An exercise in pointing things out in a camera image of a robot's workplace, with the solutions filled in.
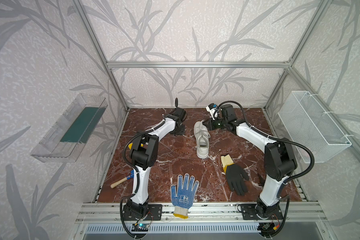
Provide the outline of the grey-white shoelace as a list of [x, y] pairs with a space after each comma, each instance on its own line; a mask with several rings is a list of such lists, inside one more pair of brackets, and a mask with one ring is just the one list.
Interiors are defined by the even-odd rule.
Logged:
[[201, 121], [194, 125], [194, 137], [196, 138], [197, 150], [208, 150], [210, 146], [210, 133]]

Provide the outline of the white leather sneaker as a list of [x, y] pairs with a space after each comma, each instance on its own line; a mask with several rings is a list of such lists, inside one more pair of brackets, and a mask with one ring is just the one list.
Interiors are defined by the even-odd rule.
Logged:
[[197, 144], [197, 156], [200, 159], [206, 159], [209, 156], [210, 133], [202, 121], [198, 121], [194, 125], [194, 137]]

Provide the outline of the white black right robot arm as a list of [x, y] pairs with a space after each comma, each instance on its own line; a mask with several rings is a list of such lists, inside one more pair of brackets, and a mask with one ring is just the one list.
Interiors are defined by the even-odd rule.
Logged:
[[[239, 119], [236, 116], [234, 104], [236, 104], [235, 101], [225, 101], [220, 105], [209, 104], [206, 110], [211, 117], [203, 121], [203, 125], [209, 131], [216, 129], [227, 130], [249, 141], [264, 153], [266, 179], [263, 190], [257, 199], [257, 206], [263, 211], [274, 209], [279, 205], [284, 186], [288, 182], [306, 175], [313, 169], [315, 164], [314, 154], [302, 144], [286, 138], [279, 139], [257, 129], [248, 121], [246, 115]], [[309, 166], [297, 175], [293, 174], [298, 167], [293, 146], [304, 150], [310, 158]]]

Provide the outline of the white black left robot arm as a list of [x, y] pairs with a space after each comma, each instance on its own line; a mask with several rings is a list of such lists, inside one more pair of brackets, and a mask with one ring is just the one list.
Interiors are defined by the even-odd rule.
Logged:
[[158, 158], [159, 142], [168, 134], [183, 135], [186, 117], [186, 110], [176, 107], [158, 124], [133, 136], [124, 147], [123, 159], [134, 170], [133, 193], [127, 197], [127, 207], [135, 210], [148, 207], [149, 175]]

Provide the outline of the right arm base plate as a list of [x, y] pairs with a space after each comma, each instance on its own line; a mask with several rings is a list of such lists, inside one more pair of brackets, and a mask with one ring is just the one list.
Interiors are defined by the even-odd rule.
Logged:
[[279, 204], [268, 207], [259, 204], [239, 204], [237, 210], [242, 214], [243, 220], [283, 220]]

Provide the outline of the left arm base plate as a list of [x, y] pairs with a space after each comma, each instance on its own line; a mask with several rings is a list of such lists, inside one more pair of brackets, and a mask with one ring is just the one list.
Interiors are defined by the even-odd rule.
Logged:
[[160, 221], [162, 218], [163, 205], [146, 204], [129, 207], [123, 206], [122, 214], [125, 221]]

